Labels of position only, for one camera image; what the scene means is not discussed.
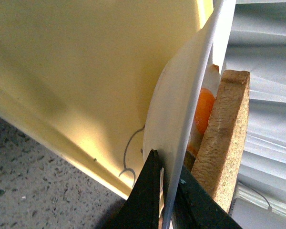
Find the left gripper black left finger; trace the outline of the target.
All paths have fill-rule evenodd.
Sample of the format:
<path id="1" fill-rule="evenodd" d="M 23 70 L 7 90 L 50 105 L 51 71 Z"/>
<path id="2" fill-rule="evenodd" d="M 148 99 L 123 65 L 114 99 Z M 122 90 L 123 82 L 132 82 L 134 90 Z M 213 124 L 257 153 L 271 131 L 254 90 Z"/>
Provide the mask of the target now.
<path id="1" fill-rule="evenodd" d="M 159 228 L 162 187 L 163 167 L 158 151 L 152 149 L 128 199 L 104 227 L 106 229 Z"/>

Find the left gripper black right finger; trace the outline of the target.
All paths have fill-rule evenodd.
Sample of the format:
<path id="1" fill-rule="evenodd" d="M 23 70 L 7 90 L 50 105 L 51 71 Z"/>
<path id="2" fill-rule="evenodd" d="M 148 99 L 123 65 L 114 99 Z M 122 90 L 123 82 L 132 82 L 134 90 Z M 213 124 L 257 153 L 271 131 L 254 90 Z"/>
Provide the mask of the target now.
<path id="1" fill-rule="evenodd" d="M 174 229 L 240 229 L 203 189 L 191 172 L 182 167 L 173 209 Z"/>

